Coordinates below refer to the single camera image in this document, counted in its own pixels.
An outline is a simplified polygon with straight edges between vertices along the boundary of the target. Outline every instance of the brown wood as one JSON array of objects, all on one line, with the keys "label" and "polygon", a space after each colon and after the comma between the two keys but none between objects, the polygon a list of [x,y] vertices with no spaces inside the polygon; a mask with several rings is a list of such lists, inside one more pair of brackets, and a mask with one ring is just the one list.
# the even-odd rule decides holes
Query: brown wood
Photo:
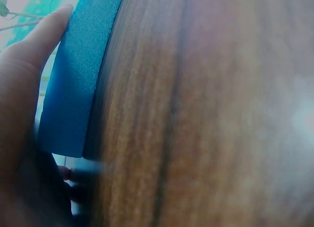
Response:
[{"label": "brown wood", "polygon": [[95,105],[95,226],[314,226],[314,0],[123,0]]}]

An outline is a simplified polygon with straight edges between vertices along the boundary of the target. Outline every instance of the wooden surface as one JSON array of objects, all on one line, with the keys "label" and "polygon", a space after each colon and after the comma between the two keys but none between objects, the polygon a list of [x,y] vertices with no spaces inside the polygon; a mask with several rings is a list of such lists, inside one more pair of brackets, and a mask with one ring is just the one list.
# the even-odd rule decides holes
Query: wooden surface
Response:
[{"label": "wooden surface", "polygon": [[314,226],[314,0],[123,0],[95,105],[94,226]]}]

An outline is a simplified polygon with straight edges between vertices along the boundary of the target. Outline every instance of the plant stem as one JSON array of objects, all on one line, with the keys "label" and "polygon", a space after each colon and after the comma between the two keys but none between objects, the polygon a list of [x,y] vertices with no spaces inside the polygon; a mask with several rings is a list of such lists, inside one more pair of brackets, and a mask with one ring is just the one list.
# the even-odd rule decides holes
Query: plant stem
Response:
[{"label": "plant stem", "polygon": [[22,27],[22,26],[28,26],[28,25],[36,25],[36,24],[38,24],[38,23],[39,23],[39,21],[33,21],[33,22],[27,22],[27,23],[21,23],[21,24],[11,25],[11,26],[8,26],[8,27],[2,27],[2,28],[0,28],[0,31],[4,31],[4,30],[7,30],[7,29],[15,28],[15,27]]},{"label": "plant stem", "polygon": [[45,16],[42,15],[30,15],[26,13],[16,13],[16,12],[9,12],[10,15],[18,15],[18,16],[24,16],[24,17],[30,17],[35,19],[43,19]]}]

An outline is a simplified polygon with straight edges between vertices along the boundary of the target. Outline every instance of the blue sponge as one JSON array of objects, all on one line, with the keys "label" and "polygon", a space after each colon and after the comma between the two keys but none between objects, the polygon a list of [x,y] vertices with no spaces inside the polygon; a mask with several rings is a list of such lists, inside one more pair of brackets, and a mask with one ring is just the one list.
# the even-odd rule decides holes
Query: blue sponge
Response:
[{"label": "blue sponge", "polygon": [[41,116],[39,148],[82,157],[105,48],[121,0],[80,0],[60,43]]}]

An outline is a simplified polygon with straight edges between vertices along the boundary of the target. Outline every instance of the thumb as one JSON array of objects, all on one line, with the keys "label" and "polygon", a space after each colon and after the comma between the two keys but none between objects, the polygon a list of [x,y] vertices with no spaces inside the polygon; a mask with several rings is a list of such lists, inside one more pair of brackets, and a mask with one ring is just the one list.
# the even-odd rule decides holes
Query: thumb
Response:
[{"label": "thumb", "polygon": [[51,13],[0,54],[0,173],[16,168],[33,124],[42,69],[72,11],[67,5]]}]

